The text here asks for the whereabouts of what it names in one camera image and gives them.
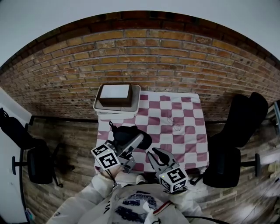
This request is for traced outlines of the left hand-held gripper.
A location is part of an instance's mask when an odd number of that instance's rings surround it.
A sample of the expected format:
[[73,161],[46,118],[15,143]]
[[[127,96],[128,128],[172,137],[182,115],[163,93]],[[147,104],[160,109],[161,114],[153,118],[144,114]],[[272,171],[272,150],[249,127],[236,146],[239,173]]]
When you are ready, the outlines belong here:
[[143,134],[138,134],[123,146],[115,140],[107,140],[102,145],[93,148],[91,153],[103,171],[121,165],[124,173],[130,173],[136,164],[132,152],[143,141],[143,138]]

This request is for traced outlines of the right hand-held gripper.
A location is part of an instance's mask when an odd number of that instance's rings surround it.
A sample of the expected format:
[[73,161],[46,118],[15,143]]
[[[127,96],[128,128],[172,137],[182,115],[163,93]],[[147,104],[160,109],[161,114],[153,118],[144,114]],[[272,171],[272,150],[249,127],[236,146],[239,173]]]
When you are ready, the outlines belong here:
[[159,183],[170,193],[176,192],[186,186],[188,176],[186,171],[176,163],[175,157],[171,152],[161,148],[152,148],[158,156],[158,160],[151,152],[147,153],[152,168],[156,171]]

